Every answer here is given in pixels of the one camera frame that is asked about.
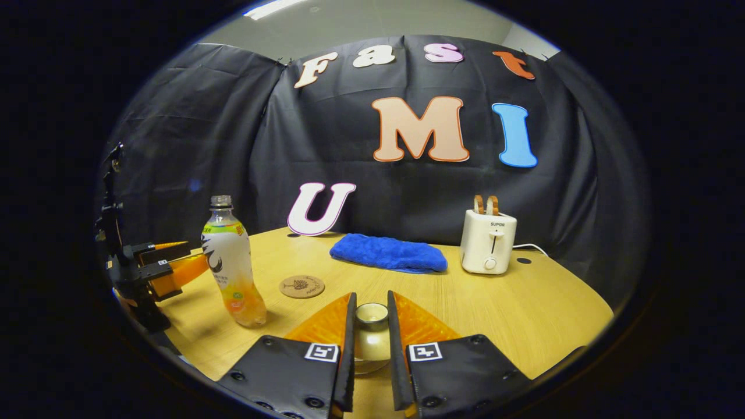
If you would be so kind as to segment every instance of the ceiling light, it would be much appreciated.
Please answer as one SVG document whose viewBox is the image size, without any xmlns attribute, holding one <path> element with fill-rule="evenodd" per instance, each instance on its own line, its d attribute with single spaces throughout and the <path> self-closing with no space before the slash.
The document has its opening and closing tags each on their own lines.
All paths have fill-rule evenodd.
<svg viewBox="0 0 745 419">
<path fill-rule="evenodd" d="M 259 20 L 264 16 L 269 16 L 270 14 L 278 10 L 282 10 L 285 7 L 300 3 L 301 1 L 305 0 L 274 0 L 271 3 L 267 3 L 263 6 L 259 6 L 247 11 L 243 14 L 243 16 L 250 17 L 253 20 Z"/>
</svg>

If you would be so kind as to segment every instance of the ceiling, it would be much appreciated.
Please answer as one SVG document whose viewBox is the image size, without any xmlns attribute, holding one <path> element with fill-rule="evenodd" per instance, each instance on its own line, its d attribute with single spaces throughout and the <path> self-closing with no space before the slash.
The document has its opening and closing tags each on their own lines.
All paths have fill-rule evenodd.
<svg viewBox="0 0 745 419">
<path fill-rule="evenodd" d="M 542 54 L 559 51 L 508 18 L 466 0 L 305 0 L 259 20 L 239 15 L 199 42 L 233 45 L 282 57 L 286 63 L 348 42 L 426 34 L 524 48 L 542 59 Z"/>
</svg>

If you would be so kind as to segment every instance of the plastic bottle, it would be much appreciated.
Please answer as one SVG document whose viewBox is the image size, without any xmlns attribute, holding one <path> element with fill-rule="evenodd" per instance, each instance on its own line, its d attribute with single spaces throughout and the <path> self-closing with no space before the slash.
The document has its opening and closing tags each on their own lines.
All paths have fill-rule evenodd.
<svg viewBox="0 0 745 419">
<path fill-rule="evenodd" d="M 267 321 L 267 307 L 253 283 L 248 233 L 232 214 L 230 195 L 213 196 L 211 201 L 212 217 L 202 229 L 202 250 L 225 308 L 240 325 L 261 326 Z"/>
</svg>

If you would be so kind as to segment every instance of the table surface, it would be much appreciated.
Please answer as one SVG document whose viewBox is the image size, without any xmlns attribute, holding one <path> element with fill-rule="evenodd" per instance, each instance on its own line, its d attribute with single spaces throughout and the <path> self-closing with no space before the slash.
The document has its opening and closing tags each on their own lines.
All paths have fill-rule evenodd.
<svg viewBox="0 0 745 419">
<path fill-rule="evenodd" d="M 447 259 L 447 271 L 405 274 L 332 259 L 329 250 L 341 233 L 290 233 L 285 227 L 250 237 L 254 281 L 268 311 L 263 327 L 247 329 L 233 321 L 209 271 L 183 286 L 182 294 L 158 303 L 171 319 L 166 335 L 210 379 L 220 379 L 260 336 L 284 336 L 348 292 L 357 293 L 358 305 L 387 304 L 388 290 L 398 292 L 462 336 L 486 335 L 531 379 L 589 344 L 613 316 L 587 284 L 538 251 L 515 249 L 506 273 L 479 275 L 460 266 L 458 246 L 434 245 Z M 318 277 L 326 289 L 309 299 L 287 297 L 279 283 L 295 275 Z M 402 417 L 393 410 L 390 365 L 355 377 L 353 409 L 345 416 Z"/>
</svg>

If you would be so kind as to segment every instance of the bottle label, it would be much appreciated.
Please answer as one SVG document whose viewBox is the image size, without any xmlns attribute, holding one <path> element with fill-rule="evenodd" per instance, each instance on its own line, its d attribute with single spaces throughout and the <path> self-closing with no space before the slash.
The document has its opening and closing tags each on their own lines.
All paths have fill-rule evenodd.
<svg viewBox="0 0 745 419">
<path fill-rule="evenodd" d="M 228 293 L 224 297 L 242 300 L 243 294 L 227 288 L 231 284 L 231 288 L 238 288 L 253 283 L 251 245 L 243 225 L 207 224 L 202 229 L 202 250 L 220 290 Z"/>
</svg>

